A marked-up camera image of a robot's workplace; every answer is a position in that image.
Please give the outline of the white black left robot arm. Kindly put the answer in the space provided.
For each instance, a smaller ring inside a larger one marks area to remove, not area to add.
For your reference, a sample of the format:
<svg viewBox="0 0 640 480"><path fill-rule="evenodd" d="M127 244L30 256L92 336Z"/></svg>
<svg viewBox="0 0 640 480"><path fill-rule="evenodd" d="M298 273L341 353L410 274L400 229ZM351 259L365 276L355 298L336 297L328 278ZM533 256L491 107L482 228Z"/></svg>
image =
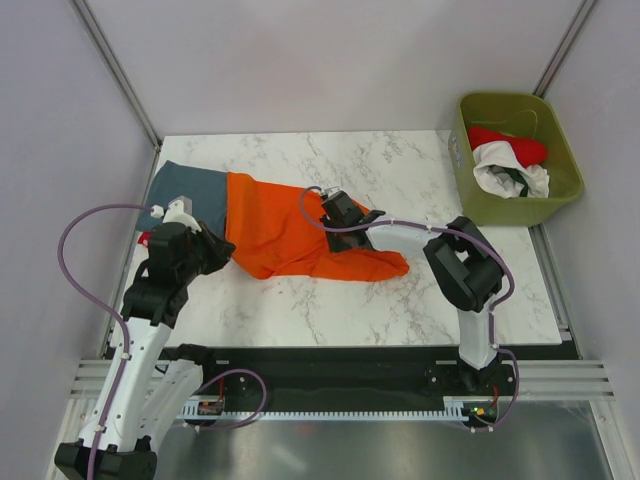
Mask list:
<svg viewBox="0 0 640 480"><path fill-rule="evenodd" d="M208 393L219 369L204 359L169 362L158 386L156 364L199 276L223 269L235 247L204 223L162 223L123 298L122 338L98 401L76 441L62 443L55 466L68 479L151 479L157 453L179 411L196 391Z"/></svg>

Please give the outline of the orange t-shirt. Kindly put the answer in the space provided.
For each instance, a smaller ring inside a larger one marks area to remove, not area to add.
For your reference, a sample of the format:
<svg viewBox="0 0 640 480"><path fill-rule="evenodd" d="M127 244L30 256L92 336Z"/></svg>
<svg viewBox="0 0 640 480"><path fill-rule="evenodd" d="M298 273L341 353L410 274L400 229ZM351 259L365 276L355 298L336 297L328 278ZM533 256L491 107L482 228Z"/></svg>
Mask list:
<svg viewBox="0 0 640 480"><path fill-rule="evenodd" d="M226 240L233 260L252 277L308 276L338 281L379 282L406 275L402 255L362 248L333 253L326 234L303 216L323 214L317 194L301 187L261 182L245 173L227 174Z"/></svg>

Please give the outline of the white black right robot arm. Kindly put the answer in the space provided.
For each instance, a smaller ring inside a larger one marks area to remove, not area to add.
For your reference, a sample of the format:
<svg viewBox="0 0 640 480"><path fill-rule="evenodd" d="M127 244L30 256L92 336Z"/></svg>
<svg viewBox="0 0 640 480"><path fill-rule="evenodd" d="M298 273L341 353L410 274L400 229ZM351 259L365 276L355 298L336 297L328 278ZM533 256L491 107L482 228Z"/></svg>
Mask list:
<svg viewBox="0 0 640 480"><path fill-rule="evenodd" d="M476 225L458 217L440 228L396 220L382 210L366 213L339 190L321 195L320 218L329 248L399 253L424 259L445 299L457 309L460 331L458 381L467 392L483 392L499 366L490 303L502 289L504 268Z"/></svg>

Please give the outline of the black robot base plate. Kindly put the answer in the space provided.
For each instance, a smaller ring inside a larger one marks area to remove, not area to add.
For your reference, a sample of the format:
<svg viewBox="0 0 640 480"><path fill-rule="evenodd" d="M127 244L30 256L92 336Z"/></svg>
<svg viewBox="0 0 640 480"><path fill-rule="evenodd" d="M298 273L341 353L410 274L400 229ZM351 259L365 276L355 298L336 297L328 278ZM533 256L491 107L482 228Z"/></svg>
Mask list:
<svg viewBox="0 0 640 480"><path fill-rule="evenodd" d="M227 412L373 413L440 409L446 397L506 399L515 391L511 359L478 372L454 347L166 347L204 370L205 394Z"/></svg>

